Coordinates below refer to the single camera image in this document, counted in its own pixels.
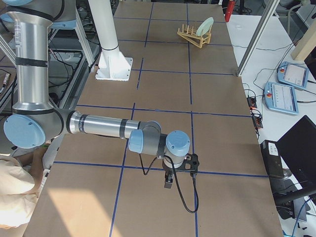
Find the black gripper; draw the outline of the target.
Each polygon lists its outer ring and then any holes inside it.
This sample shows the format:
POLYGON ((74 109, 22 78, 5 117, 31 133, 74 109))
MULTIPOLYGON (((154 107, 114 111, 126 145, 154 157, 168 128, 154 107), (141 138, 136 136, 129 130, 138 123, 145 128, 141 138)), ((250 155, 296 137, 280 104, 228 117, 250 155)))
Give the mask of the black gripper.
POLYGON ((172 176, 176 172, 173 160, 170 157, 164 157, 162 161, 162 167, 165 170, 164 188, 170 189, 173 183, 172 176))

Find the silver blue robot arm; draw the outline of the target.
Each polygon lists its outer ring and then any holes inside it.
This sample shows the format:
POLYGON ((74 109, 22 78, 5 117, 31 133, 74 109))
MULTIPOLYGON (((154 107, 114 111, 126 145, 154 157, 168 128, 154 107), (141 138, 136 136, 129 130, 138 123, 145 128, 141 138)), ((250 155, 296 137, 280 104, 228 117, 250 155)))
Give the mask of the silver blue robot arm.
POLYGON ((176 172, 192 164, 190 139, 183 131, 163 134, 157 122, 81 114, 55 108, 48 95, 48 31, 77 25, 73 0, 8 0, 7 15, 14 23, 18 100, 4 123, 15 146, 29 149, 65 133, 87 133, 128 140, 131 151, 162 159, 165 187, 178 181, 176 172))

